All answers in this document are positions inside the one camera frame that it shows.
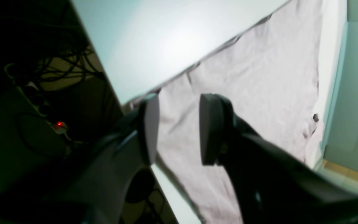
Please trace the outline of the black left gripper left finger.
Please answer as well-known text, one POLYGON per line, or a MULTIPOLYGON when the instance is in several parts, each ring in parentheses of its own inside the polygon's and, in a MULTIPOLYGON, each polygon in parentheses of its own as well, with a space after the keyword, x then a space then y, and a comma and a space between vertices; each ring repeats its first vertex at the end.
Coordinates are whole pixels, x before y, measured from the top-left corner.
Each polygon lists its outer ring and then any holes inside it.
POLYGON ((112 132, 67 159, 50 163, 0 194, 0 219, 19 224, 117 224, 131 181, 155 162, 158 94, 112 132))

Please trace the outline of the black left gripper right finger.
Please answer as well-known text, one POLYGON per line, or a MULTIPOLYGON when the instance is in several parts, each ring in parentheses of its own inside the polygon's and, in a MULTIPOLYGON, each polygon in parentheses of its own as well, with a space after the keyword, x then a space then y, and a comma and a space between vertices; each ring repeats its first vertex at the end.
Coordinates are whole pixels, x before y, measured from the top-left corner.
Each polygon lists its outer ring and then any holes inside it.
POLYGON ((222 95, 202 94, 201 160, 228 174, 245 224, 358 224, 358 194, 263 139, 222 95))

